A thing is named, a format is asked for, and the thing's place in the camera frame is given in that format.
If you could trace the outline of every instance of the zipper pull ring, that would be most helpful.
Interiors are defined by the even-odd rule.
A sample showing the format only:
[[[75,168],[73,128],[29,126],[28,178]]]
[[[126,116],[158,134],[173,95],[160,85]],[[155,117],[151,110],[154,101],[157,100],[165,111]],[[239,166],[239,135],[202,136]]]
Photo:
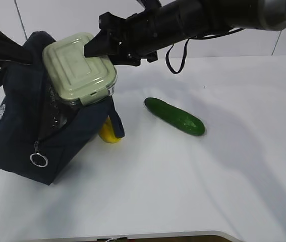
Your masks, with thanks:
[[[38,145],[39,145],[39,141],[35,141],[35,142],[34,142],[34,151],[35,151],[35,153],[33,153],[33,154],[30,155],[30,160],[31,160],[31,162],[32,162],[34,165],[36,165],[37,167],[44,168],[44,167],[47,167],[47,165],[48,165],[48,159],[47,159],[44,155],[41,155],[41,154],[40,154]],[[41,157],[41,158],[43,159],[43,161],[44,161],[44,164],[38,164],[38,163],[36,163],[36,162],[34,161],[34,159],[33,159],[34,156],[39,156],[39,157]]]

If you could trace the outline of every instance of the bag logo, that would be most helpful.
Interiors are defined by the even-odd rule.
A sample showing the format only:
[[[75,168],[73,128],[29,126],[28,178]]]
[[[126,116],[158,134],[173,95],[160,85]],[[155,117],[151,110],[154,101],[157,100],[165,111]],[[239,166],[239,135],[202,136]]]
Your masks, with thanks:
[[[0,120],[4,116],[6,105],[3,103],[0,107]]]

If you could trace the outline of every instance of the green container lid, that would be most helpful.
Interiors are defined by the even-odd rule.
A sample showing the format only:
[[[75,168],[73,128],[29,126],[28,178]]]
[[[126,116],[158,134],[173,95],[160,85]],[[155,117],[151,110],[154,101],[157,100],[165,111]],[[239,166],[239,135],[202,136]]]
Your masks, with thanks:
[[[93,35],[78,33],[48,45],[43,62],[59,97],[85,106],[113,94],[117,72],[107,55],[86,58],[83,47]]]

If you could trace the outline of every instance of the black cable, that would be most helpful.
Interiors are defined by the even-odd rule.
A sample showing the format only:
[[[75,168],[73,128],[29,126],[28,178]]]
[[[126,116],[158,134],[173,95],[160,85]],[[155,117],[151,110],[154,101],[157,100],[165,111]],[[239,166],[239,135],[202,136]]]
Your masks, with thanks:
[[[175,71],[173,69],[173,67],[171,66],[170,62],[169,62],[169,53],[171,52],[171,50],[174,47],[174,44],[173,44],[172,47],[166,53],[166,57],[165,57],[166,65],[167,65],[167,67],[169,68],[169,70],[173,74],[178,74],[178,73],[180,73],[183,70],[184,65],[185,65],[185,61],[186,61],[186,58],[187,58],[187,55],[188,55],[188,43],[189,43],[190,39],[192,39],[192,40],[215,39],[215,38],[227,36],[227,35],[230,35],[230,34],[234,34],[234,33],[240,32],[242,30],[244,30],[244,29],[236,29],[236,30],[233,30],[233,31],[225,33],[225,34],[217,34],[217,35],[207,36],[207,37],[192,37],[192,38],[187,39],[187,41],[185,42],[184,48],[183,48],[183,56],[182,56],[181,66],[180,66],[178,71]]]
[[[238,33],[238,32],[240,32],[242,30],[244,30],[244,29],[236,29],[236,30],[224,33],[224,34],[217,34],[217,35],[208,36],[208,37],[193,37],[191,39],[194,39],[194,40],[215,39],[215,38],[219,38],[219,37],[235,34],[235,33]]]

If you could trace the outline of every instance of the zipper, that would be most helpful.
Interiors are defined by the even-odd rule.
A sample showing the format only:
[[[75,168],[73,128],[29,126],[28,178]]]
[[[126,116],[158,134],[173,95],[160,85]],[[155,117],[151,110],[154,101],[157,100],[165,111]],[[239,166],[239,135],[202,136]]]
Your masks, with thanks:
[[[48,159],[39,152],[38,145],[39,145],[39,141],[35,141],[34,142],[35,153],[30,155],[30,160],[35,166],[40,167],[40,168],[44,168],[44,167],[47,167],[47,165],[48,165]],[[43,164],[36,163],[34,161],[35,156],[39,156],[44,161],[44,163]]]
[[[41,123],[42,123],[42,115],[43,115],[43,108],[45,103],[45,89],[46,89],[46,81],[42,81],[41,83],[41,95],[40,95],[40,102],[39,102],[39,111],[38,111],[38,126],[37,126],[37,133],[36,133],[36,141],[34,142],[34,153],[30,155],[31,162],[37,167],[47,167],[48,159],[42,155],[39,151],[39,144],[41,140],[39,139],[40,130],[41,130]],[[44,160],[44,164],[38,164],[34,161],[34,157],[39,156]]]

